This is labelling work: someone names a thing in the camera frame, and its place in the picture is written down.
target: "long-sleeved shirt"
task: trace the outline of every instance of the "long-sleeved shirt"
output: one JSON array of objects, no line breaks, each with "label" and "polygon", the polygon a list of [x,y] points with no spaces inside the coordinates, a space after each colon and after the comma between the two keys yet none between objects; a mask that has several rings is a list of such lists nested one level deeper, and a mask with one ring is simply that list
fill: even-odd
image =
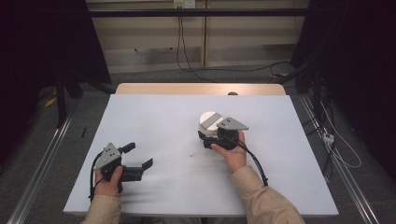
[{"label": "long-sleeved shirt", "polygon": [[[276,190],[265,187],[251,166],[232,174],[231,179],[247,209],[247,223],[304,223],[294,205]],[[95,195],[84,224],[118,224],[118,197]]]}]

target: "person's left hand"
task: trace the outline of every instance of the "person's left hand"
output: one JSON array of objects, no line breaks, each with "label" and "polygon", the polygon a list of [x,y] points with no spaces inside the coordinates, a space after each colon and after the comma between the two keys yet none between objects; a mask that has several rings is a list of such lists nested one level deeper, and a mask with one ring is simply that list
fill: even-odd
[{"label": "person's left hand", "polygon": [[95,170],[95,183],[100,181],[100,183],[96,184],[95,194],[103,194],[108,196],[117,196],[119,193],[119,180],[122,175],[122,167],[118,166],[111,176],[110,181],[106,181],[103,179],[103,174],[100,169]]}]

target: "black horizontal bar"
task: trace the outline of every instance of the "black horizontal bar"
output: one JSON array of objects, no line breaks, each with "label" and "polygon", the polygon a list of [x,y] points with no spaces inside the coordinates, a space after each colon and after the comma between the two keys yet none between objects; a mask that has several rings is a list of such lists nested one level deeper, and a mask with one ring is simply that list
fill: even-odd
[{"label": "black horizontal bar", "polygon": [[334,13],[326,8],[183,8],[183,9],[101,9],[90,11],[41,11],[39,14],[105,17],[303,17]]}]

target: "person's right arm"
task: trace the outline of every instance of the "person's right arm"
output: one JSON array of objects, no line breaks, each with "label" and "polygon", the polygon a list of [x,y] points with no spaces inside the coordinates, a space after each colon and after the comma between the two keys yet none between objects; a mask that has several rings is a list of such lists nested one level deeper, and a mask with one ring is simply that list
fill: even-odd
[{"label": "person's right arm", "polygon": [[[244,134],[239,139],[245,143]],[[257,173],[247,166],[247,153],[241,147],[226,150],[211,146],[224,157],[233,174],[231,179],[247,209],[247,223],[304,223],[294,205],[276,190],[265,187]]]}]

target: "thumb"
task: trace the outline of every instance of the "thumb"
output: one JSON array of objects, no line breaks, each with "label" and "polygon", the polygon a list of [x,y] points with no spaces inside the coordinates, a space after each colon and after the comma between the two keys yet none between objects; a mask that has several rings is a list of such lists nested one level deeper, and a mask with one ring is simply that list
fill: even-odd
[{"label": "thumb", "polygon": [[227,152],[226,149],[216,144],[212,144],[210,146],[213,148],[213,150],[217,151],[222,157],[225,157],[225,153]]},{"label": "thumb", "polygon": [[110,183],[117,186],[122,175],[122,166],[118,166],[111,176]]}]

